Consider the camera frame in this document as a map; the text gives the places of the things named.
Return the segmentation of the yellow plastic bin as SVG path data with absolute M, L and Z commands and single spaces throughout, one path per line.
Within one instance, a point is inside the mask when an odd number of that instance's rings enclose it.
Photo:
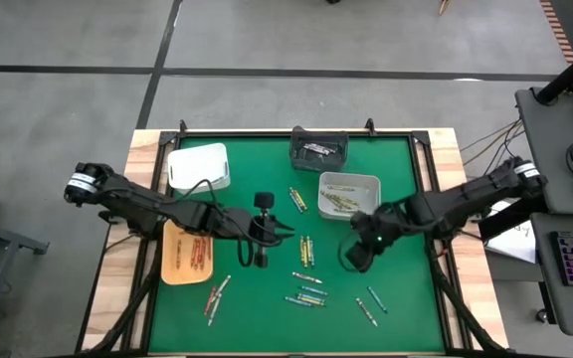
M 194 235 L 177 227 L 170 220 L 163 226 L 162 236 L 162 259 L 161 278 L 169 285 L 184 285 L 200 283 L 208 280 L 214 271 L 213 241 L 212 259 L 206 260 L 204 266 L 190 268 L 190 259 L 194 239 L 209 237 L 206 235 Z

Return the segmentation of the yellow-green crayons back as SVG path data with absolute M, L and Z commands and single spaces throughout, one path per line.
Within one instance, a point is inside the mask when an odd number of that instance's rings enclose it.
M 336 196 L 336 195 L 329 195 L 327 199 L 335 205 L 338 209 L 342 210 L 357 210 L 359 208 L 359 204 L 344 197 Z

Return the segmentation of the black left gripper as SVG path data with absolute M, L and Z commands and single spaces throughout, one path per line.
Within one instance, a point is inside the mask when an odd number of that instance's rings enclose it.
M 265 269 L 269 265 L 267 248 L 279 246 L 284 240 L 293 237 L 293 234 L 275 235 L 276 232 L 292 233 L 294 228 L 281 223 L 270 213 L 274 203 L 273 193 L 257 192 L 254 206 L 260 210 L 259 215 L 253 216 L 241 208 L 218 207 L 230 236 L 239 241 L 238 259 L 243 267 L 254 265 Z

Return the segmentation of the orange striped floor tape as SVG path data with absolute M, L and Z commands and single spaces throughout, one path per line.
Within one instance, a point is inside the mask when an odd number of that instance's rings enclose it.
M 560 23 L 560 20 L 551 4 L 550 0 L 539 0 L 541 8 L 544 12 L 544 15 L 551 27 L 553 32 L 554 38 L 557 44 L 560 47 L 561 53 L 564 57 L 564 60 L 568 64 L 573 64 L 573 49 L 569 43 L 569 40 L 565 34 L 564 29 Z

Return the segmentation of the pale grey plastic bin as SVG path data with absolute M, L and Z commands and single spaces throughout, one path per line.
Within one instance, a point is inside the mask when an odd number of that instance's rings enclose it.
M 327 190 L 327 185 L 350 186 L 355 192 L 332 192 Z M 335 206 L 321 195 L 328 192 L 348 198 L 359 204 L 357 212 L 372 214 L 381 204 L 381 182 L 376 176 L 349 174 L 340 172 L 324 172 L 319 177 L 317 209 L 324 219 L 348 221 L 354 213 L 336 212 Z

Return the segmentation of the white paper sheet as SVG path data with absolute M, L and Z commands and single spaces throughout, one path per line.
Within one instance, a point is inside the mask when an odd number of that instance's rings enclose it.
M 512 203 L 507 201 L 499 201 L 493 204 L 486 217 L 496 214 L 510 204 Z M 530 220 L 503 232 L 491 240 L 485 241 L 485 247 L 498 254 L 530 264 L 536 263 L 536 240 Z

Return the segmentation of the grey side desk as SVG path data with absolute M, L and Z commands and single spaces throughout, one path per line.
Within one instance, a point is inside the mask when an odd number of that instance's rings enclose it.
M 539 288 L 544 308 L 539 315 L 548 323 L 558 325 L 563 333 L 573 335 L 573 286 L 563 284 L 550 237 L 552 232 L 573 232 L 573 216 L 534 214 L 530 221 L 543 277 Z

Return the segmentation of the black support bar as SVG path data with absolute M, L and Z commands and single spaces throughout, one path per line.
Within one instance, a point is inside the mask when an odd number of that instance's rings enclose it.
M 491 240 L 529 220 L 533 213 L 547 213 L 548 208 L 542 197 L 519 199 L 505 209 L 482 219 L 477 225 L 480 236 Z

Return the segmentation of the green table mat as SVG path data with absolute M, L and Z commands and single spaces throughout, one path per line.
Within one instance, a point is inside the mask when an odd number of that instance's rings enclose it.
M 435 353 L 444 348 L 442 327 L 422 236 L 406 237 L 378 256 L 365 273 L 349 272 L 339 256 L 353 244 L 346 222 L 318 214 L 318 174 L 296 171 L 285 138 L 225 141 L 231 183 L 217 194 L 228 207 L 253 209 L 257 192 L 275 195 L 277 218 L 295 237 L 268 251 L 266 268 L 239 264 L 237 245 L 214 244 L 214 272 L 203 283 L 159 286 L 149 349 L 153 353 Z M 301 214 L 289 196 L 296 189 L 307 210 Z M 315 266 L 300 262 L 299 238 L 313 242 Z M 296 271 L 323 284 L 292 276 Z M 215 292 L 226 276 L 215 319 L 208 326 Z M 328 293 L 321 296 L 302 285 Z M 372 286 L 388 308 L 384 313 L 367 290 Z M 325 306 L 306 307 L 284 300 L 299 293 L 320 297 Z M 378 323 L 362 312 L 359 297 Z

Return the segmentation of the dark grey plastic bin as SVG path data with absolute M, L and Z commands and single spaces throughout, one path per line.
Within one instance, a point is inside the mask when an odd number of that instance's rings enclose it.
M 304 146 L 309 143 L 330 146 L 336 152 L 324 155 L 307 150 Z M 345 131 L 311 131 L 296 126 L 291 131 L 288 155 L 294 169 L 338 172 L 347 160 L 348 143 L 349 136 Z

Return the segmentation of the black pole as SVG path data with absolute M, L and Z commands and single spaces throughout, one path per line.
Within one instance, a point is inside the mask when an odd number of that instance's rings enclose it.
M 573 64 L 565 69 L 546 87 L 539 91 L 533 90 L 534 98 L 543 105 L 554 101 L 560 94 L 573 86 Z

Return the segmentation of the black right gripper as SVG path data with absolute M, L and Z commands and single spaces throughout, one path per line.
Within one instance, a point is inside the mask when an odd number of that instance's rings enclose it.
M 351 216 L 350 226 L 359 239 L 345 257 L 359 272 L 368 271 L 375 257 L 398 239 L 416 233 L 401 203 L 384 203 L 372 214 L 358 211 Z

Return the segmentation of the white plastic bin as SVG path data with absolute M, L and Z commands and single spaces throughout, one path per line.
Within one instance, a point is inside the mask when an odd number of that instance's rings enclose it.
M 167 156 L 168 184 L 186 194 L 199 181 L 207 179 L 213 190 L 227 188 L 231 173 L 227 148 L 223 143 L 212 143 L 177 149 Z

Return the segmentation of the grey equipment cart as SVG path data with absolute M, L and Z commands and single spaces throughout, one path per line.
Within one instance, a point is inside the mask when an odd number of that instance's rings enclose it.
M 573 173 L 565 160 L 573 143 L 573 93 L 560 95 L 550 105 L 539 103 L 530 89 L 520 89 L 514 96 L 534 163 L 548 179 L 544 188 L 548 211 L 573 215 Z

